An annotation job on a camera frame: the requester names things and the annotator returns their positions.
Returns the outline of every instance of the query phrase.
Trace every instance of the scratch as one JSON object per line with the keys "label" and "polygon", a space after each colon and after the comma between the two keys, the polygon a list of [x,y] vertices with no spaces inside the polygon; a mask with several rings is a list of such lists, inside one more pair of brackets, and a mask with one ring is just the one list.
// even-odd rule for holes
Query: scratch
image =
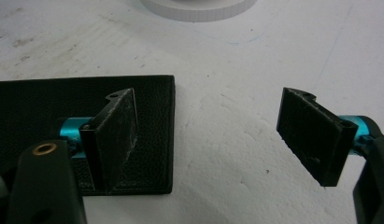
{"label": "scratch", "polygon": [[244,134],[246,134],[247,136],[249,136],[250,138],[252,138],[253,141],[256,142],[256,138],[255,138],[251,133],[249,133],[249,132],[247,132],[247,131],[244,131]]}
{"label": "scratch", "polygon": [[233,100],[232,98],[226,96],[225,94],[221,94],[221,96],[223,96],[223,97],[226,98],[227,100],[229,100],[229,101],[231,101],[231,102],[233,102],[233,103],[236,104],[236,101],[235,101],[235,100]]}
{"label": "scratch", "polygon": [[244,182],[244,177],[241,177],[241,181],[240,181],[240,184],[243,185],[245,188],[247,188],[248,192],[251,194],[252,192],[250,191],[250,188],[248,187],[248,185],[246,185],[246,183]]}
{"label": "scratch", "polygon": [[256,35],[255,37],[249,39],[248,41],[246,41],[246,43],[250,43],[250,42],[253,42],[253,41],[256,41],[256,40],[260,39],[264,35],[264,33],[265,33],[265,31],[263,31],[261,35]]}
{"label": "scratch", "polygon": [[[187,166],[187,169],[186,169],[186,171],[185,171],[185,174],[187,174],[187,172],[188,172],[189,169],[191,168],[193,161],[194,161],[194,159],[192,159],[192,160],[189,162],[189,164],[188,164],[188,166]],[[187,176],[187,175],[184,175],[184,176],[180,179],[180,182],[179,182],[179,183],[180,183],[180,184],[179,184],[179,187],[180,187],[180,188],[184,185],[184,182],[185,182],[185,180],[186,180],[186,176]]]}
{"label": "scratch", "polygon": [[229,108],[227,105],[220,105],[221,107],[227,109],[230,113],[233,113],[233,111]]}
{"label": "scratch", "polygon": [[14,48],[17,48],[17,47],[22,47],[30,42],[34,41],[34,38],[29,38],[29,39],[19,39],[19,40],[16,40],[14,43],[13,43],[13,47]]}
{"label": "scratch", "polygon": [[343,33],[344,25],[346,24],[346,22],[347,22],[347,20],[348,20],[348,16],[349,16],[349,14],[351,13],[351,10],[352,10],[353,6],[354,6],[354,5],[351,5],[351,6],[349,7],[349,9],[348,9],[346,18],[343,20],[343,23],[342,23],[342,25],[340,26],[339,31],[337,32],[336,38],[334,39],[334,43],[332,44],[332,48],[331,48],[331,50],[329,51],[328,56],[326,57],[325,62],[323,63],[323,67],[322,67],[322,69],[320,70],[320,73],[319,73],[319,75],[318,75],[317,81],[316,81],[316,83],[315,83],[313,89],[316,89],[316,88],[317,88],[318,83],[319,83],[320,80],[322,79],[322,75],[323,75],[323,73],[325,72],[326,67],[328,66],[328,62],[329,62],[329,60],[331,59],[332,54],[334,53],[334,48],[337,46],[337,40],[340,38],[340,36],[341,36],[342,33]]}
{"label": "scratch", "polygon": [[225,43],[233,46],[238,46],[240,44],[238,42],[225,42]]}
{"label": "scratch", "polygon": [[25,60],[27,60],[27,59],[29,59],[31,56],[23,56],[22,58],[21,58],[21,61],[25,61]]}
{"label": "scratch", "polygon": [[207,95],[204,95],[203,97],[201,97],[200,101],[199,101],[199,104],[200,104],[200,107],[199,109],[203,109],[204,107],[204,100],[207,98]]}
{"label": "scratch", "polygon": [[72,48],[70,48],[68,51],[72,51],[77,45],[73,45]]}
{"label": "scratch", "polygon": [[259,121],[261,121],[262,123],[264,123],[267,126],[272,126],[271,122],[269,122],[268,119],[264,119],[264,118],[260,117]]}

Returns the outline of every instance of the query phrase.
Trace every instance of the brass insert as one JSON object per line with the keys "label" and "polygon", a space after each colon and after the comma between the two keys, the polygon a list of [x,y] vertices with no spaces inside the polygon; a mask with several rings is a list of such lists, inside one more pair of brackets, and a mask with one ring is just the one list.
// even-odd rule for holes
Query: brass insert
{"label": "brass insert", "polygon": [[46,143],[46,144],[42,144],[38,147],[35,147],[34,150],[32,151],[32,153],[34,153],[34,155],[36,155],[36,156],[43,156],[43,155],[51,153],[53,150],[55,150],[55,148],[57,148],[56,144]]}

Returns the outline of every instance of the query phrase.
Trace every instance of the teal metal part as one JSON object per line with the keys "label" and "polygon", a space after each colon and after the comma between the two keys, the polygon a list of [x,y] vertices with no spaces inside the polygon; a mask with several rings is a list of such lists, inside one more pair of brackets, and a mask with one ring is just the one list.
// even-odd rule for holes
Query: teal metal part
{"label": "teal metal part", "polygon": [[80,133],[78,128],[81,125],[88,123],[92,118],[69,118],[67,119],[60,130],[60,136],[66,138],[68,141],[71,141],[73,148],[70,149],[75,150],[77,153],[72,156],[72,158],[86,158],[86,154],[84,153]]}
{"label": "teal metal part", "polygon": [[[369,128],[363,119],[358,116],[339,116],[339,118],[351,121],[358,125],[358,130],[354,137],[354,148],[360,147],[361,145],[366,145],[366,142],[371,140],[372,137],[370,136]],[[358,153],[354,148],[350,151],[349,154],[360,155],[360,153]]]}

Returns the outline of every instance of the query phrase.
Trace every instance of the white tape roll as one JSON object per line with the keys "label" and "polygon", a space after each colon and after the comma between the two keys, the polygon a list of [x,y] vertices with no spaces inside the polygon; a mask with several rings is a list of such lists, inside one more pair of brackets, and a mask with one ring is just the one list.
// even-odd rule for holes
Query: white tape roll
{"label": "white tape roll", "polygon": [[141,0],[159,16],[175,21],[205,22],[232,18],[257,0]]}

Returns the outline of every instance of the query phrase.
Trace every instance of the white surface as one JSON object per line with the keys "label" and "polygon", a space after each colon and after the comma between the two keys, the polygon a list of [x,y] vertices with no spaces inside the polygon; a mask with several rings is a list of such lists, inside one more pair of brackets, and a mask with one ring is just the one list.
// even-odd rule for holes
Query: white surface
{"label": "white surface", "polygon": [[209,23],[132,0],[0,1],[0,80],[150,74],[176,77],[173,193],[84,198],[90,224],[356,222],[363,159],[321,188],[277,113],[293,87],[384,132],[384,0],[263,0]]}
{"label": "white surface", "polygon": [[189,22],[220,21],[251,8],[257,0],[141,0],[159,16]]}

